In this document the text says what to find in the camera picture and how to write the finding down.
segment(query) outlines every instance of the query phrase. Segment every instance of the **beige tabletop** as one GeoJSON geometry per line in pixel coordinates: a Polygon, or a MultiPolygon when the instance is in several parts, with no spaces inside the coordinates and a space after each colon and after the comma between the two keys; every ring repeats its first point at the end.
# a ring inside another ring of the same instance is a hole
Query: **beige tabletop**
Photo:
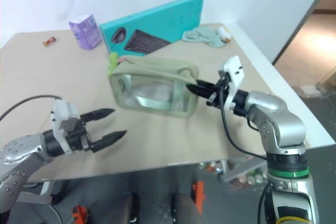
{"type": "MultiPolygon", "coordinates": [[[[188,60],[199,67],[200,79],[216,82],[219,64],[234,55],[244,66],[241,88],[269,93],[265,81],[234,40],[222,48],[178,41],[147,57],[188,60]]],[[[17,34],[2,49],[1,112],[26,97],[55,94],[74,102],[81,114],[99,108],[116,110],[103,120],[87,124],[93,140],[113,131],[128,130],[122,140],[95,154],[77,152],[56,158],[36,172],[31,181],[89,177],[241,155],[227,141],[220,111],[206,106],[203,98],[187,119],[118,107],[107,79],[107,66],[104,43],[93,50],[80,49],[68,30],[17,34]],[[50,36],[57,41],[43,46],[42,41],[50,36]]],[[[16,137],[50,129],[52,105],[52,99],[38,99],[15,109],[0,124],[0,146],[16,137]]],[[[259,134],[247,126],[246,120],[232,113],[227,117],[237,144],[263,154],[259,134]]]]}

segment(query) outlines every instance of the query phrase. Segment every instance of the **keyboard image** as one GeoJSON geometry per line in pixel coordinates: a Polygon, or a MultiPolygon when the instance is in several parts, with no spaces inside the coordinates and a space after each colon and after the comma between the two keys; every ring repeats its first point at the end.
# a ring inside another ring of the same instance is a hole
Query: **keyboard image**
{"type": "Polygon", "coordinates": [[[169,41],[135,30],[125,46],[125,50],[150,54],[166,45],[169,41]]]}

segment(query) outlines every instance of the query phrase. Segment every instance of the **keyboard box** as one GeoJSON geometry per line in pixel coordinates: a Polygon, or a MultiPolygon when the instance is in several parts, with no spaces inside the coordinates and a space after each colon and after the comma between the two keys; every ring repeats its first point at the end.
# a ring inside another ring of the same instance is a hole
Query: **keyboard box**
{"type": "Polygon", "coordinates": [[[99,26],[108,52],[144,56],[199,26],[203,0],[177,0],[99,26]]]}

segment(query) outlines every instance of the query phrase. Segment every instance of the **orange object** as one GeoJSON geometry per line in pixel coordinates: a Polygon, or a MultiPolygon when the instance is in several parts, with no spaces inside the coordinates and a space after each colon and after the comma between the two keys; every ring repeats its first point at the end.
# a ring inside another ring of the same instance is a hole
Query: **orange object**
{"type": "Polygon", "coordinates": [[[204,195],[204,182],[197,181],[196,184],[192,185],[195,195],[195,205],[200,215],[202,215],[202,205],[205,200],[204,195]]]}
{"type": "Polygon", "coordinates": [[[72,217],[75,221],[75,224],[86,224],[89,219],[89,212],[86,207],[82,207],[80,205],[77,205],[72,208],[72,217]]]}
{"type": "Polygon", "coordinates": [[[55,42],[55,41],[56,41],[55,37],[50,37],[47,41],[43,42],[43,45],[47,47],[49,46],[50,43],[55,42]]]}

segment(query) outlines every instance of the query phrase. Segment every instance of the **computer mouse image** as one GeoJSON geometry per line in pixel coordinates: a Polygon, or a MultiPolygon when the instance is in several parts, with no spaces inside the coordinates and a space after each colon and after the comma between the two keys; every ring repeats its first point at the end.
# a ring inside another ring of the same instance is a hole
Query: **computer mouse image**
{"type": "Polygon", "coordinates": [[[123,27],[119,27],[113,34],[111,38],[111,42],[118,44],[122,43],[125,40],[126,37],[126,29],[123,27]]]}

